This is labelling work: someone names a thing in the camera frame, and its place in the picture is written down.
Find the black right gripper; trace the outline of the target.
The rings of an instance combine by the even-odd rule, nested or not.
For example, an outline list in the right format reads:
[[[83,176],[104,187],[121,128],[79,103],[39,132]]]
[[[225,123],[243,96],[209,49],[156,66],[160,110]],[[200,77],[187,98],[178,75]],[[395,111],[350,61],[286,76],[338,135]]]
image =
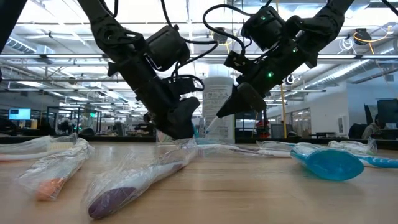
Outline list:
[[[249,110],[261,112],[266,108],[263,97],[302,64],[317,65],[317,51],[289,40],[272,50],[267,57],[253,63],[242,72],[239,85],[233,86],[231,95],[217,112],[223,118]]]

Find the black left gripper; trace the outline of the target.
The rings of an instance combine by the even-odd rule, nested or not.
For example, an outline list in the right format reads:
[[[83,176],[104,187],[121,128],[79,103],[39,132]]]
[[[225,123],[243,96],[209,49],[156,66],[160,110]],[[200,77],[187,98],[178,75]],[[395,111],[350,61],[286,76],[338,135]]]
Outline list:
[[[193,137],[192,116],[200,105],[198,98],[179,101],[144,57],[128,57],[108,66],[108,75],[119,72],[144,104],[156,129],[175,140]]]

